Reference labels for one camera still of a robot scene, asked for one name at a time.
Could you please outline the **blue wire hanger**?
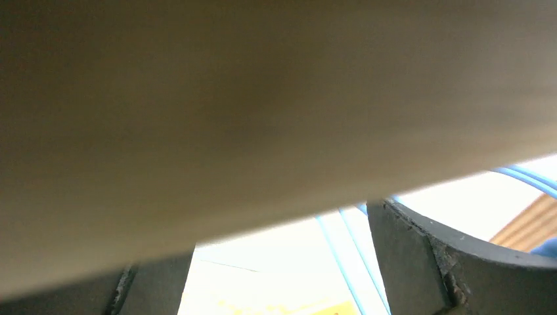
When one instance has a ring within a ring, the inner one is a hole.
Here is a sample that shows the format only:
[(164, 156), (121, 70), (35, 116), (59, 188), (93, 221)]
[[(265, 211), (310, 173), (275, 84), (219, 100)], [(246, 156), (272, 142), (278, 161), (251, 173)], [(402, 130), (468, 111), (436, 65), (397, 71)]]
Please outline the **blue wire hanger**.
[(354, 243), (360, 260), (365, 266), (367, 278), (372, 282), (372, 291), (381, 300), (380, 310), (384, 314), (391, 314), (386, 296), (384, 281), (378, 265), (378, 260), (370, 232), (368, 217), (360, 207), (340, 209), (340, 216)]
[(315, 219), (316, 219), (317, 223), (319, 224), (319, 227), (321, 229), (321, 232), (323, 233), (324, 239), (325, 239), (325, 241), (326, 241), (326, 243), (327, 243), (327, 245), (330, 249), (330, 252), (331, 252), (332, 256), (334, 257), (334, 260), (337, 264), (338, 270), (340, 271), (340, 273), (341, 273), (341, 275), (344, 279), (344, 282), (345, 282), (347, 288), (349, 289), (352, 300), (355, 303), (355, 306), (357, 307), (356, 314), (362, 314), (363, 306), (361, 304), (360, 298), (359, 298), (359, 296), (358, 296), (358, 294), (355, 290), (355, 287), (354, 287), (354, 285), (351, 281), (350, 275), (347, 272), (347, 270), (346, 270), (346, 268), (345, 268), (345, 266), (342, 262), (341, 255), (339, 254), (338, 250), (334, 246), (334, 242), (332, 241), (332, 238), (331, 238), (331, 236), (330, 236), (330, 234), (329, 234), (329, 232), (326, 228), (326, 224), (323, 221), (323, 218), (321, 216), (317, 216), (317, 217), (315, 217)]
[(520, 182), (528, 184), (541, 192), (556, 199), (556, 180), (542, 176), (538, 173), (530, 171), (529, 169), (517, 166), (509, 165), (506, 167), (497, 167), (491, 170), (494, 173), (499, 173), (506, 175)]

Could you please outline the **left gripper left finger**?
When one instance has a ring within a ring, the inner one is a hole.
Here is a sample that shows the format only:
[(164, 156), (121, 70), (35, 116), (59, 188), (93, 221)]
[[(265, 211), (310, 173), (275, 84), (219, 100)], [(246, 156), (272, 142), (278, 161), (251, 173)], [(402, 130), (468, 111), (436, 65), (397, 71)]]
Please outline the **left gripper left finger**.
[(1, 303), (2, 314), (177, 314), (193, 252)]

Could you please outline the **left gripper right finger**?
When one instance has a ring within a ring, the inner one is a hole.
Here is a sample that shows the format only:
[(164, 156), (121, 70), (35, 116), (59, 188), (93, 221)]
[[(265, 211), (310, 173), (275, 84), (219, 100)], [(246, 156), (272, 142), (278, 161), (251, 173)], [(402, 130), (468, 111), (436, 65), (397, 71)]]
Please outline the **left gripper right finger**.
[(556, 313), (556, 259), (494, 245), (394, 200), (367, 203), (392, 314)]

